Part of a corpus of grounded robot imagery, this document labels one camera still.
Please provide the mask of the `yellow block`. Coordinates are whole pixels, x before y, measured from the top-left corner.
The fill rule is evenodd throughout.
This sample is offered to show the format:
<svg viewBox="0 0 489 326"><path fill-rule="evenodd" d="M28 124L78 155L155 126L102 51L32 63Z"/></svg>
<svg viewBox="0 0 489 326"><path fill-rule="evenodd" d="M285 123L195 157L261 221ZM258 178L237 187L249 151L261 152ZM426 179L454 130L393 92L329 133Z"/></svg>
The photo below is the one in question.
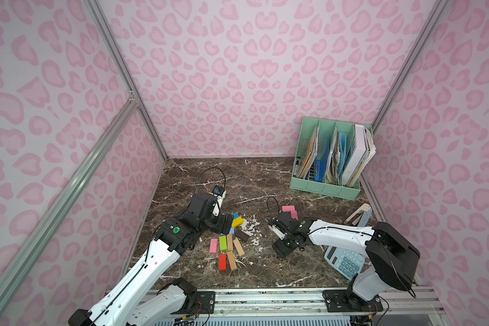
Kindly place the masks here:
<svg viewBox="0 0 489 326"><path fill-rule="evenodd" d="M236 219L233 220L232 222L232 227L236 228L244 223L244 219L242 217L237 217Z"/></svg>

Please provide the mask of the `pink block top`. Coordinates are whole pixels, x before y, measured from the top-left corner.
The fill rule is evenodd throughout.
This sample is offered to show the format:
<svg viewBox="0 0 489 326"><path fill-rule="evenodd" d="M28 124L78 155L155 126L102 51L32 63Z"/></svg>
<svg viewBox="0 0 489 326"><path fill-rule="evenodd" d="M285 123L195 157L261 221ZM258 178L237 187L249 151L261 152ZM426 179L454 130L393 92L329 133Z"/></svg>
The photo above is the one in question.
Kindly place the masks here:
<svg viewBox="0 0 489 326"><path fill-rule="evenodd" d="M282 211L284 212L292 212L295 211L295 206L282 206Z"/></svg>

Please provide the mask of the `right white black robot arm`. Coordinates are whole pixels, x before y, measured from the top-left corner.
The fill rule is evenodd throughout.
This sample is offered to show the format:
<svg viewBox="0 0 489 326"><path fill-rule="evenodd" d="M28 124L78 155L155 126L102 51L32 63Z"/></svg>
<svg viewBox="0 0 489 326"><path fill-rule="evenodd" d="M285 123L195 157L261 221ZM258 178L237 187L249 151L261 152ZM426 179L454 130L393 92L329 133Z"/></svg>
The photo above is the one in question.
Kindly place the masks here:
<svg viewBox="0 0 489 326"><path fill-rule="evenodd" d="M272 247L281 259L310 245L346 249L368 258L372 266L354 276L346 290L348 303L365 304L388 289L416 296L412 285L421 253L386 222L354 227L318 219L298 221L280 212L268 225L278 236Z"/></svg>

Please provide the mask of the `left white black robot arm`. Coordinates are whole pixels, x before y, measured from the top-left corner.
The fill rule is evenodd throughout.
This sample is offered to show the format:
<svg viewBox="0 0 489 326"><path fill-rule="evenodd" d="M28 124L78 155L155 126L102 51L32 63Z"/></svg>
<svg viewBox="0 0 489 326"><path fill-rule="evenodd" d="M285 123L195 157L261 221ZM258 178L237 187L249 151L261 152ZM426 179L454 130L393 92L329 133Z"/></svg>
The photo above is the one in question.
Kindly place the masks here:
<svg viewBox="0 0 489 326"><path fill-rule="evenodd" d="M160 319L190 309L196 288L183 278L174 280L153 299L143 302L159 278L187 251L203 232L230 231L233 217L221 212L224 187L192 196L186 209L166 219L154 232L145 253L121 281L92 308L78 309L69 325L153 325Z"/></svg>

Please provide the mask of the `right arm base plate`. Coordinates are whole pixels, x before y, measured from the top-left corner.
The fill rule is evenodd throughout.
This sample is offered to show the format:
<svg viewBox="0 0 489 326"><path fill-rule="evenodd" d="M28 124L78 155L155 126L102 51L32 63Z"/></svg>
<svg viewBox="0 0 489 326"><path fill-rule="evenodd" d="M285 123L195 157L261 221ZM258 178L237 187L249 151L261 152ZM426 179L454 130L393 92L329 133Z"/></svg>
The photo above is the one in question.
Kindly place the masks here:
<svg viewBox="0 0 489 326"><path fill-rule="evenodd" d="M341 313L378 313L384 310L380 297L375 296L372 300L364 300L352 291L328 289L323 292L323 299L327 312Z"/></svg>

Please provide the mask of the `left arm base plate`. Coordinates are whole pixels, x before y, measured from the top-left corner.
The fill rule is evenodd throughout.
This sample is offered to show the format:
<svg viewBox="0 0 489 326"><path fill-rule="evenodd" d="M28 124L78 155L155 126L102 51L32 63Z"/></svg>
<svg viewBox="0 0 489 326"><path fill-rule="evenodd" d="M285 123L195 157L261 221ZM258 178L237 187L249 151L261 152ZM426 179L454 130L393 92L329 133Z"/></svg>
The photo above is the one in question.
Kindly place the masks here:
<svg viewBox="0 0 489 326"><path fill-rule="evenodd" d="M194 314L201 309L203 312L212 314L215 309L215 295L214 291L196 291L194 294L187 296L185 304L177 313L188 315Z"/></svg>

